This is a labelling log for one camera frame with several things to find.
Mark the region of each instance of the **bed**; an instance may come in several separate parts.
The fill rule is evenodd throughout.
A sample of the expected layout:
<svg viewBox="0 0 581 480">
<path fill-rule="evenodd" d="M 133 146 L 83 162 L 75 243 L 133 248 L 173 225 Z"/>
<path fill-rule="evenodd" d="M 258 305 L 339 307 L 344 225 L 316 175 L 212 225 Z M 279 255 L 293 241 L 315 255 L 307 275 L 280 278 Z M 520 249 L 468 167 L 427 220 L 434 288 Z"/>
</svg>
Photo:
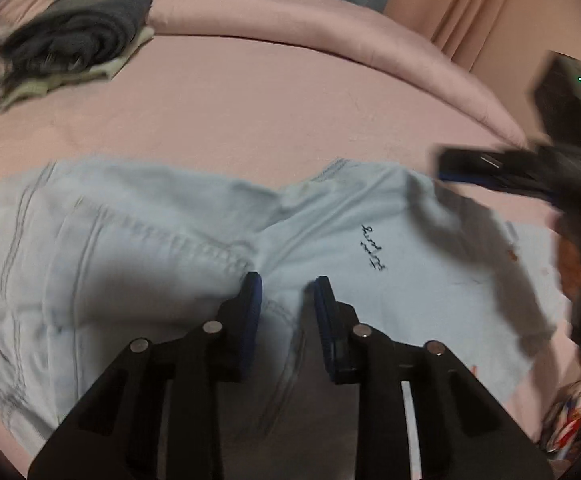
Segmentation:
<svg viewBox="0 0 581 480">
<path fill-rule="evenodd" d="M 16 27 L 53 0 L 0 0 Z M 394 3 L 393 12 L 397 12 Z M 437 144 L 526 146 L 498 99 L 425 38 L 339 0 L 154 0 L 156 37 L 112 81 L 63 88 L 0 114 L 0 179 L 49 159 L 143 158 L 280 187 L 341 156 L 432 173 Z M 540 202 L 458 187 L 512 221 Z M 577 377 L 564 320 L 506 408 L 531 436 Z M 0 448 L 31 457 L 0 423 Z"/>
</svg>

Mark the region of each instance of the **silver rivet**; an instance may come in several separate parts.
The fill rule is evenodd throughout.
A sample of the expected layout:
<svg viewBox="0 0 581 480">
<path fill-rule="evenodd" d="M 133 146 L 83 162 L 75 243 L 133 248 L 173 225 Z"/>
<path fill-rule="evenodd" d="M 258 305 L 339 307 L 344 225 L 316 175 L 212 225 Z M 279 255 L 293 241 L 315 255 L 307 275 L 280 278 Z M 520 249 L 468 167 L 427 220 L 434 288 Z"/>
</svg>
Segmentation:
<svg viewBox="0 0 581 480">
<path fill-rule="evenodd" d="M 207 334 L 216 334 L 218 332 L 221 332 L 221 330 L 224 328 L 224 325 L 222 325 L 222 323 L 220 323 L 219 321 L 207 321 L 206 323 L 204 323 L 204 332 Z"/>
<path fill-rule="evenodd" d="M 144 338 L 135 339 L 132 343 L 130 343 L 130 351 L 135 352 L 136 354 L 141 354 L 143 351 L 146 351 L 148 348 L 148 341 Z"/>
<path fill-rule="evenodd" d="M 429 341 L 426 343 L 426 349 L 433 355 L 442 355 L 446 351 L 446 347 L 439 341 Z"/>
<path fill-rule="evenodd" d="M 359 337 L 368 337 L 373 333 L 373 329 L 364 323 L 359 323 L 353 327 L 353 333 Z"/>
</svg>

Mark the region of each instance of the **human hand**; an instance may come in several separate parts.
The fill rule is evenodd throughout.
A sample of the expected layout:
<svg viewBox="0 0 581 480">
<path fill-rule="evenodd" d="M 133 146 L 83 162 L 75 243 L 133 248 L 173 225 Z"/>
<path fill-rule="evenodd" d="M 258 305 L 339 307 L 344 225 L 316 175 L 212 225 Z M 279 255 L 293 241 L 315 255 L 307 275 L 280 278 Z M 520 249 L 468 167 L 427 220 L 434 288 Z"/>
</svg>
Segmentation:
<svg viewBox="0 0 581 480">
<path fill-rule="evenodd" d="M 557 271 L 562 292 L 573 301 L 581 291 L 581 251 L 563 235 L 557 244 Z"/>
</svg>

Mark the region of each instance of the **black folded garment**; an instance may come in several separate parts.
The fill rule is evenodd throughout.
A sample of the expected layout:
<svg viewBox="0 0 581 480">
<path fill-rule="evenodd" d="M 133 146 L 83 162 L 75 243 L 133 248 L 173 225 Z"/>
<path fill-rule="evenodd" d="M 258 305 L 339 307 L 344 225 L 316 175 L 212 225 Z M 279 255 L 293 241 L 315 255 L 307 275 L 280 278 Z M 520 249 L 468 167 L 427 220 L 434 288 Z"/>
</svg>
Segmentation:
<svg viewBox="0 0 581 480">
<path fill-rule="evenodd" d="M 81 72 L 118 57 L 144 25 L 153 0 L 55 0 L 14 31 L 0 56 L 16 73 Z"/>
</svg>

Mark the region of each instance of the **folded green cloth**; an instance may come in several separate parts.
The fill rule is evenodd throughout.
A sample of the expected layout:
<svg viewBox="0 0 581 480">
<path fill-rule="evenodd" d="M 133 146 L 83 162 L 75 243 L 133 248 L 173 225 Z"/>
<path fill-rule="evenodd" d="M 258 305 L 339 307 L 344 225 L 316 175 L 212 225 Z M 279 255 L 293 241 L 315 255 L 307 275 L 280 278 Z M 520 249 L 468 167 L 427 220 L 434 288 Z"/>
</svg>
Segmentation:
<svg viewBox="0 0 581 480">
<path fill-rule="evenodd" d="M 7 81 L 0 98 L 0 111 L 7 110 L 14 102 L 29 97 L 44 97 L 48 92 L 67 84 L 79 84 L 93 79 L 112 79 L 126 65 L 130 57 L 155 35 L 150 27 L 142 28 L 122 54 L 82 72 L 55 73 L 48 76 L 28 77 L 16 82 Z"/>
</svg>

